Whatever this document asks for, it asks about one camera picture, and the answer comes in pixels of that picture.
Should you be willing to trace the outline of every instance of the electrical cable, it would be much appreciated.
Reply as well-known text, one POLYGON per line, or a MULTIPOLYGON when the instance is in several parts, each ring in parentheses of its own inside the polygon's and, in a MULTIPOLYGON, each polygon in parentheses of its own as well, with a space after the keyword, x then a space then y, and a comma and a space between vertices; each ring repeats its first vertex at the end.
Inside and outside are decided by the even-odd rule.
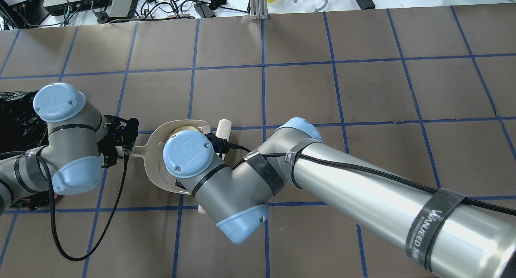
MULTIPOLYGON (((285 157, 286 154, 287 153, 271 153, 271 154, 262 154, 262 156, 264 158, 285 157)), ((392 181, 396 181, 396 182, 398 182, 400 184, 404 184, 406 186, 410 186, 411 188, 422 190, 422 191, 430 193, 430 194, 435 194, 435 192, 437 192, 437 190, 435 188, 431 188, 431 187, 428 187, 428 186, 425 186, 425 185, 422 185, 422 184, 418 184, 418 183, 415 183, 414 181, 411 181, 409 179, 405 179, 403 177, 399 177, 397 175, 390 174, 390 173, 387 173, 387 172, 384 172, 384 171, 380 171, 380 170, 376 170, 374 168, 369 168, 369 167, 366 167, 366 166, 360 166, 360 165, 356 165, 356 164, 346 164, 346 163, 342 163, 342 162, 329 161, 329 160, 322 160, 322 159, 318 159, 318 158, 315 158, 315 157, 312 157, 312 156, 308 156, 308 155, 304 155, 304 154, 301 154, 301 153, 297 153, 295 155, 295 158, 296 159, 297 158, 306 159, 308 161, 312 161, 314 163, 321 164, 321 165, 324 165, 324 166, 331 166, 331 167, 334 167, 334 168, 356 170, 356 171, 361 171, 361 172, 365 172, 365 173, 374 174, 374 175, 377 175, 379 177, 384 177, 384 178, 390 179, 392 181)), ((240 164, 244 163, 244 162, 245 161, 243 159, 238 161, 235 164, 235 166, 233 167, 233 170, 235 168, 237 168, 240 164)), ((516 210, 513 210, 511 208, 506 208, 506 207, 503 207, 503 206, 493 205, 493 204, 490 204, 490 203, 485 203, 484 201, 479 201, 479 200, 473 199, 471 197, 466 197, 463 201, 461 201, 461 203, 462 204, 466 204, 466 205, 472 205, 472 206, 484 208, 486 210, 492 210, 494 212, 501 212, 502 214, 510 214, 511 216, 516 216, 516 210)))
MULTIPOLYGON (((23 151, 13 151, 13 152, 7 152, 7 153, 0 154, 0 158, 1 157, 5 157, 5 156, 13 157, 13 156, 16 156, 16 155, 25 155, 25 154, 26 154, 26 152, 23 152, 23 151)), ((48 198, 50 200, 50 227, 51 227, 51 230, 52 230, 52 237, 54 238, 54 243, 56 244, 57 250, 59 251, 59 253, 64 258, 66 258, 66 259, 68 259, 70 261, 77 262, 77 261, 86 260, 89 256, 91 256, 95 252, 95 250, 98 248, 98 245, 100 245, 102 239, 104 238, 104 236, 105 236, 105 234, 107 232, 107 229, 109 228, 109 224, 111 223, 111 219, 113 218, 114 212, 117 210, 118 202, 120 201, 120 197, 122 195, 122 190, 123 190, 124 183, 125 183, 125 177, 127 175, 127 164, 129 162, 129 155, 127 155, 127 154, 124 155, 124 171, 123 171, 123 174, 122 174, 122 181, 120 182, 120 190, 118 191, 117 200, 114 203, 113 210, 111 210, 111 214, 109 215, 109 219, 107 220, 106 226, 105 226, 102 234, 100 235, 100 238, 98 238, 97 243, 95 244, 94 247, 92 247, 90 252, 88 252, 85 256, 82 256, 82 257, 79 257, 79 258, 72 257, 72 256, 68 255, 65 252, 65 249, 63 249, 63 247, 61 245, 61 242, 59 241, 59 238, 57 237, 56 208, 55 208, 55 201, 54 201, 54 187, 52 185, 52 178, 50 176, 50 170, 48 169, 48 165, 47 165, 46 161, 41 156, 36 155, 35 157, 36 157, 37 161, 41 164, 41 166, 43 166, 44 173, 45 173, 44 174, 44 179, 48 183, 48 198)))
POLYGON ((2 8, 2 10, 0 11, 0 13, 1 13, 1 14, 3 14, 3 15, 4 15, 4 17, 7 17, 7 18, 11 21, 11 23, 12 23, 12 26, 13 26, 13 27, 15 27, 16 29, 18 29, 19 27, 18 27, 18 25, 16 25, 16 22, 13 20, 13 18, 11 17, 11 15, 9 15, 9 13, 7 13, 7 11, 5 11, 3 7, 0 7, 0 8, 2 8))

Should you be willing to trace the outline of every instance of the cable clutter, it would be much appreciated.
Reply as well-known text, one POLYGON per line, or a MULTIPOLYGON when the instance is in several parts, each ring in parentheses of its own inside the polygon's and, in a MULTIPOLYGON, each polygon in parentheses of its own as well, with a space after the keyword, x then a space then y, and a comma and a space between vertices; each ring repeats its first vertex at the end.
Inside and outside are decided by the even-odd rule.
POLYGON ((215 17, 214 10, 218 8, 225 10, 232 10, 237 12, 242 12, 248 14, 249 12, 245 10, 238 10, 235 8, 226 7, 227 0, 134 0, 133 5, 125 15, 125 10, 122 12, 122 15, 118 13, 117 16, 109 15, 113 12, 112 3, 116 2, 115 0, 103 0, 104 2, 99 2, 96 0, 90 0, 85 5, 84 3, 77 2, 74 0, 64 0, 62 4, 62 9, 59 13, 63 13, 63 20, 58 23, 52 23, 48 25, 39 25, 37 23, 41 23, 44 21, 50 13, 46 14, 46 16, 42 17, 42 20, 33 21, 32 10, 33 8, 26 7, 25 3, 20 4, 14 8, 10 8, 9 6, 0 5, 0 17, 3 19, 2 30, 9 29, 24 29, 24 28, 37 28, 37 27, 51 27, 51 26, 68 26, 72 18, 81 10, 91 10, 97 18, 98 23, 121 23, 128 21, 162 21, 167 19, 193 19, 188 12, 195 8, 197 13, 201 17, 215 17), (107 12, 107 8, 111 7, 111 12, 107 12))

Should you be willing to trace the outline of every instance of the velcro strap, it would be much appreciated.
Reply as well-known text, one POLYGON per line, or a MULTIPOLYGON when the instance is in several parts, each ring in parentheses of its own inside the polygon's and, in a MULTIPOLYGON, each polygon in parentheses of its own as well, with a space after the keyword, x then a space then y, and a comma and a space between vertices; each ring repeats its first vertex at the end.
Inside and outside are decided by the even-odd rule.
POLYGON ((269 185, 273 194, 276 195, 282 190, 285 185, 274 167, 262 156, 258 150, 254 150, 247 154, 244 158, 245 162, 251 166, 251 168, 262 177, 263 180, 269 185))
POLYGON ((319 140, 315 140, 313 138, 305 138, 305 139, 302 139, 301 141, 299 141, 297 144, 294 145, 294 147, 292 147, 292 149, 290 149, 287 154, 285 155, 285 163, 289 164, 290 166, 292 166, 292 172, 291 172, 291 181, 292 183, 295 185, 295 187, 299 188, 299 189, 303 189, 302 187, 300 187, 296 182, 295 182, 295 179, 293 177, 293 165, 295 164, 295 159, 297 158, 297 154, 300 153, 301 151, 303 151, 304 148, 306 148, 308 145, 310 144, 314 144, 314 143, 321 143, 319 140))
POLYGON ((465 195, 441 188, 422 207, 405 243, 406 256, 431 271, 431 255, 435 238, 450 214, 466 198, 465 195))

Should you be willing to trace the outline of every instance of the blue tape line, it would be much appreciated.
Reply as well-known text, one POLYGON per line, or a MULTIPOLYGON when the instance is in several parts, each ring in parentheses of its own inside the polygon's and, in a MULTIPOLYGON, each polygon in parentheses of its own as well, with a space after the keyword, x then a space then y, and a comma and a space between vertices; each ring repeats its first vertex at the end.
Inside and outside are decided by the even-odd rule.
POLYGON ((265 278, 270 278, 269 220, 264 223, 265 232, 265 278))
POLYGON ((341 123, 338 122, 331 122, 326 124, 312 124, 314 127, 339 127, 342 126, 341 123))
POLYGON ((193 45, 193 61, 192 61, 192 78, 190 82, 190 102, 188 103, 188 119, 192 118, 192 108, 194 105, 194 84, 195 84, 195 70, 197 62, 197 43, 199 42, 199 26, 201 21, 197 19, 197 26, 195 31, 195 43, 193 45))
POLYGON ((16 218, 18 217, 18 209, 15 210, 15 215, 11 221, 11 227, 9 227, 9 232, 7 234, 7 238, 5 239, 4 247, 2 248, 2 254, 0 255, 0 267, 4 262, 5 252, 7 252, 7 246, 9 245, 9 241, 11 240, 12 231, 15 228, 16 218))
MULTIPOLYGON (((516 56, 516 54, 474 54, 475 58, 486 57, 500 57, 500 56, 516 56)), ((471 56, 421 56, 416 58, 405 58, 405 60, 433 60, 433 59, 456 59, 456 58, 470 58, 471 56)), ((338 60, 335 63, 361 63, 361 62, 381 62, 381 61, 400 61, 400 58, 391 59, 363 59, 363 60, 338 60)), ((225 69, 225 68, 247 68, 247 67, 269 67, 269 66, 295 66, 295 65, 316 65, 316 64, 330 64, 331 61, 319 62, 295 62, 295 63, 269 63, 269 64, 249 64, 249 65, 229 65, 229 66, 206 66, 196 67, 195 70, 203 69, 225 69)), ((156 73, 156 72, 175 72, 175 71, 191 71, 192 67, 183 68, 159 68, 159 69, 139 69, 128 71, 128 74, 139 73, 156 73)), ((80 76, 99 76, 99 75, 114 75, 125 74, 125 71, 118 72, 97 72, 97 73, 77 73, 77 74, 63 74, 63 77, 80 77, 80 76)), ((39 75, 39 76, 17 76, 17 77, 0 77, 0 80, 6 79, 33 79, 33 78, 50 78, 60 77, 61 75, 39 75)))
POLYGON ((133 57, 134 43, 136 43, 136 33, 138 32, 138 23, 135 24, 133 41, 131 42, 131 49, 129 49, 129 58, 127 59, 127 65, 125 67, 124 81, 122 82, 122 89, 120 90, 120 98, 118 99, 117 114, 120 115, 120 109, 122 107, 122 100, 124 98, 125 84, 127 83, 127 74, 129 73, 129 67, 131 65, 131 58, 133 57))
POLYGON ((367 125, 393 125, 392 121, 379 121, 379 122, 347 122, 346 126, 367 126, 367 125))
POLYGON ((514 144, 511 141, 509 133, 507 132, 507 128, 505 128, 505 124, 503 123, 502 120, 499 120, 499 122, 500 122, 500 125, 501 125, 501 130, 504 132, 505 139, 507 140, 507 143, 509 144, 509 148, 511 149, 512 156, 516 160, 516 150, 514 149, 514 144))
POLYGON ((4 64, 2 65, 2 69, 0 69, 0 76, 4 74, 5 67, 7 66, 7 62, 9 61, 9 58, 11 57, 12 50, 15 48, 16 41, 18 40, 18 36, 20 35, 20 29, 16 32, 15 39, 12 41, 11 48, 9 48, 9 52, 7 53, 7 56, 5 58, 4 64))
POLYGON ((464 119, 430 119, 423 120, 425 123, 433 123, 433 122, 475 122, 475 121, 496 121, 498 118, 490 117, 490 118, 464 118, 464 119))
POLYGON ((263 66, 295 66, 295 65, 317 65, 317 64, 330 64, 331 61, 311 61, 311 62, 287 62, 287 63, 267 63, 263 66))
POLYGON ((199 206, 183 206, 183 210, 197 210, 199 206))
POLYGON ((481 80, 482 86, 485 90, 485 94, 487 95, 487 98, 489 99, 489 102, 491 103, 491 106, 494 111, 494 115, 497 115, 496 106, 494 105, 493 98, 491 97, 491 94, 489 93, 489 90, 487 88, 487 85, 485 85, 485 81, 483 79, 483 76, 481 74, 481 71, 479 69, 479 66, 477 65, 477 62, 475 60, 475 57, 473 56, 473 52, 471 51, 470 44, 468 43, 468 40, 466 39, 466 35, 464 34, 464 30, 462 30, 462 26, 459 22, 459 18, 457 17, 457 13, 455 12, 455 8, 453 6, 450 6, 451 12, 453 13, 453 17, 455 19, 455 22, 457 23, 457 26, 459 28, 460 34, 462 35, 462 39, 464 40, 464 43, 466 44, 466 48, 468 49, 468 52, 470 53, 470 58, 473 61, 473 65, 475 66, 475 69, 477 71, 477 74, 479 75, 479 78, 481 80))
POLYGON ((134 69, 129 71, 130 74, 140 74, 140 73, 160 73, 160 72, 177 72, 177 71, 191 71, 191 67, 181 67, 181 68, 157 68, 157 69, 134 69))
POLYGON ((516 56, 516 54, 474 54, 476 58, 492 58, 492 57, 500 57, 500 56, 516 56))
MULTIPOLYGON (((462 35, 462 39, 464 39, 464 43, 466 44, 466 48, 468 49, 468 52, 470 53, 471 60, 473 62, 473 65, 475 66, 475 69, 477 71, 477 74, 479 75, 479 79, 481 80, 482 86, 484 88, 485 94, 487 95, 487 98, 489 100, 489 103, 491 104, 491 107, 494 111, 494 115, 498 117, 498 111, 496 109, 496 105, 494 104, 493 97, 491 96, 491 93, 489 92, 489 88, 485 84, 485 80, 482 76, 481 70, 479 68, 479 65, 477 64, 477 61, 475 60, 475 56, 473 56, 473 52, 471 50, 470 44, 468 43, 468 39, 466 38, 466 34, 464 33, 464 30, 462 29, 462 26, 460 24, 459 18, 457 17, 457 12, 455 12, 455 8, 453 6, 450 6, 451 12, 453 13, 453 17, 455 19, 455 22, 457 23, 457 26, 459 27, 460 34, 462 35)), ((503 124, 501 118, 498 120, 500 122, 502 131, 504 132, 505 139, 507 140, 507 144, 509 145, 509 148, 511 150, 512 156, 516 160, 516 151, 514 150, 514 145, 512 144, 511 138, 509 137, 509 134, 507 133, 507 129, 505 128, 505 125, 503 124)))
MULTIPOLYGON (((99 212, 111 212, 112 208, 100 208, 99 212)), ((119 207, 117 212, 152 212, 155 210, 179 210, 179 206, 119 207)))
POLYGON ((358 235, 358 247, 360 249, 360 260, 362 261, 362 272, 364 277, 368 278, 367 267, 365 263, 364 243, 362 241, 362 229, 358 224, 356 224, 356 234, 358 235))
POLYGON ((267 206, 321 206, 326 205, 323 201, 284 201, 267 203, 267 206))
POLYGON ((445 59, 467 59, 471 56, 419 56, 415 58, 405 58, 405 60, 445 60, 445 59))
POLYGON ((59 77, 59 82, 63 81, 63 75, 65 74, 66 66, 68 65, 68 60, 70 60, 70 55, 72 55, 73 45, 75 44, 75 39, 77 38, 78 32, 79 32, 79 26, 76 26, 75 32, 73 34, 72 42, 70 43, 70 48, 68 49, 66 59, 64 60, 64 65, 63 65, 63 69, 61 70, 61 76, 59 77))
POLYGON ((263 126, 248 126, 248 127, 233 127, 231 128, 232 131, 239 131, 239 130, 256 130, 256 129, 263 129, 263 126))
MULTIPOLYGON (((88 242, 88 249, 86 250, 86 253, 92 250, 93 244, 94 244, 94 238, 95 238, 95 231, 96 231, 96 223, 98 221, 98 213, 100 212, 100 205, 102 202, 102 194, 104 193, 104 186, 106 184, 106 177, 107 177, 107 169, 104 170, 104 173, 102 175, 102 183, 100 186, 100 190, 98 191, 98 199, 97 199, 97 205, 95 208, 95 216, 94 216, 94 223, 92 225, 92 232, 90 233, 90 241, 88 242)), ((86 273, 88 272, 88 265, 90 263, 90 257, 86 258, 84 260, 84 266, 83 266, 83 275, 82 278, 86 277, 86 273)))
POLYGON ((501 201, 504 199, 516 199, 516 195, 499 195, 493 197, 471 197, 472 199, 477 199, 478 201, 501 201))
POLYGON ((424 122, 422 121, 421 111, 420 111, 419 105, 418 105, 418 99, 416 98, 416 94, 414 92, 414 87, 412 86, 412 81, 410 80, 409 70, 407 69, 407 64, 406 64, 405 58, 403 56, 402 47, 399 44, 399 39, 398 39, 398 35, 396 33, 396 28, 394 27, 394 23, 392 21, 391 12, 390 12, 389 9, 387 9, 385 11, 387 12, 387 17, 389 18, 389 23, 391 24, 391 28, 392 28, 392 33, 394 35, 394 39, 396 40, 396 46, 398 47, 399 56, 402 58, 403 70, 405 71, 405 76, 407 78, 407 83, 409 85, 410 93, 412 94, 412 98, 414 100, 414 106, 415 106, 415 109, 416 109, 416 113, 418 114, 418 120, 419 120, 419 124, 421 125, 421 132, 422 132, 422 136, 423 136, 423 139, 424 139, 424 144, 426 145, 426 150, 428 152, 428 157, 429 157, 430 163, 432 165, 433 176, 435 177, 435 184, 437 185, 437 188, 441 188, 441 182, 439 181, 439 175, 437 174, 437 167, 435 166, 435 161, 433 160, 432 149, 430 147, 430 142, 428 141, 428 136, 426 134, 426 129, 424 128, 424 122))
POLYGON ((356 62, 379 62, 379 61, 399 61, 400 58, 389 58, 389 59, 365 59, 365 60, 341 60, 335 61, 335 63, 356 63, 356 62))
POLYGON ((183 216, 183 201, 184 194, 181 194, 179 197, 179 211, 177 212, 177 228, 175 230, 175 247, 174 247, 174 261, 173 261, 173 270, 172 270, 172 278, 177 277, 177 258, 179 256, 179 236, 181 234, 181 219, 183 216))
POLYGON ((332 68, 333 68, 333 81, 335 83, 335 93, 337 94, 337 105, 339 106, 339 116, 341 118, 342 137, 344 140, 344 148, 345 148, 345 152, 349 154, 350 147, 348 146, 346 123, 344 121, 344 113, 342 111, 341 91, 339 89, 339 80, 337 78, 337 67, 335 65, 335 56, 333 54, 333 43, 331 42, 330 26, 328 25, 328 18, 326 17, 326 12, 323 12, 322 16, 324 17, 324 24, 326 26, 326 34, 328 36, 328 45, 330 47, 331 64, 332 64, 332 68))
POLYGON ((265 94, 265 25, 263 19, 260 19, 260 40, 262 42, 262 139, 267 140, 267 121, 266 121, 266 94, 265 94))
POLYGON ((84 77, 84 76, 105 76, 105 75, 121 75, 125 71, 120 72, 98 72, 98 73, 80 73, 80 74, 64 74, 64 77, 84 77))
POLYGON ((22 77, 3 77, 0 80, 20 80, 20 79, 40 79, 40 78, 59 78, 61 75, 42 75, 42 76, 22 76, 22 77))
POLYGON ((243 65, 223 65, 223 66, 202 66, 196 67, 195 69, 205 70, 205 69, 226 69, 226 68, 249 68, 249 67, 260 67, 262 65, 259 64, 243 64, 243 65))

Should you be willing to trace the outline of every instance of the black braided cable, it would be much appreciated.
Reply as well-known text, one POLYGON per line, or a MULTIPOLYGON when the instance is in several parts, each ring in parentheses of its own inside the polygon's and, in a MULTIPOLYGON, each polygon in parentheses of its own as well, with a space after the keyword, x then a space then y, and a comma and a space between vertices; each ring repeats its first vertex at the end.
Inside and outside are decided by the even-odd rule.
MULTIPOLYGON (((271 153, 271 154, 263 154, 263 157, 265 157, 265 158, 284 157, 285 155, 286 155, 286 153, 271 153)), ((356 165, 356 164, 346 164, 346 163, 342 163, 342 162, 329 161, 329 160, 322 160, 322 159, 318 159, 318 158, 315 158, 315 157, 312 157, 312 156, 308 156, 308 155, 304 155, 304 154, 301 154, 301 153, 296 154, 295 157, 296 157, 296 159, 297 158, 302 158, 302 159, 306 159, 308 161, 312 161, 312 162, 315 162, 317 164, 321 164, 321 165, 324 165, 324 166, 331 166, 331 167, 334 167, 334 168, 343 168, 343 169, 356 170, 356 171, 361 171, 361 172, 365 172, 365 173, 374 174, 374 175, 377 175, 377 176, 380 176, 380 177, 384 177, 384 178, 390 179, 392 181, 396 181, 396 182, 398 182, 400 184, 404 184, 406 186, 410 186, 411 188, 415 188, 415 189, 418 189, 418 190, 422 190, 424 192, 428 192, 430 194, 435 194, 435 192, 437 192, 437 190, 435 188, 431 188, 431 187, 428 187, 428 186, 425 186, 425 185, 422 185, 422 184, 418 184, 418 183, 415 183, 414 181, 411 181, 409 179, 405 179, 403 177, 399 177, 397 175, 390 174, 390 173, 387 173, 387 172, 383 172, 383 171, 380 171, 380 170, 376 170, 374 168, 369 168, 369 167, 366 167, 366 166, 360 166, 360 165, 356 165)), ((243 162, 244 162, 243 159, 238 161, 233 169, 237 168, 243 162)), ((511 208, 507 208, 507 207, 503 207, 503 206, 493 205, 493 204, 490 204, 490 203, 486 203, 484 201, 479 201, 479 200, 473 199, 471 197, 466 197, 463 201, 461 201, 461 203, 462 204, 466 204, 466 205, 472 205, 472 206, 484 208, 486 210, 492 210, 494 212, 501 212, 502 214, 510 214, 511 216, 516 216, 516 210, 513 210, 511 208)))
MULTIPOLYGON (((2 154, 0 154, 0 158, 4 157, 4 156, 13 157, 13 156, 18 156, 18 155, 25 155, 25 153, 26 152, 23 152, 23 151, 2 153, 2 154)), ((124 183, 125 183, 125 176, 127 175, 127 164, 129 162, 129 155, 124 156, 124 171, 122 174, 122 181, 120 183, 120 190, 118 191, 117 200, 114 203, 113 210, 111 211, 111 214, 109 215, 109 219, 106 223, 106 226, 105 226, 100 238, 98 238, 97 243, 92 248, 92 250, 90 250, 90 252, 88 252, 85 256, 78 257, 78 258, 68 255, 65 252, 65 249, 63 249, 61 242, 59 241, 59 238, 57 236, 57 228, 56 228, 56 208, 55 208, 55 202, 54 202, 54 186, 52 185, 50 170, 48 169, 48 164, 41 156, 36 155, 35 157, 36 157, 37 161, 39 161, 40 164, 43 166, 44 173, 45 173, 44 179, 48 183, 48 198, 50 201, 50 228, 52 230, 52 237, 54 238, 54 243, 56 244, 57 250, 64 258, 66 258, 70 261, 78 262, 78 261, 86 260, 89 256, 91 256, 95 252, 95 250, 98 248, 98 245, 100 245, 102 239, 104 238, 104 236, 107 232, 107 229, 109 228, 109 224, 111 223, 111 219, 113 218, 114 212, 117 209, 118 202, 120 201, 120 197, 122 195, 122 189, 123 189, 124 183)))

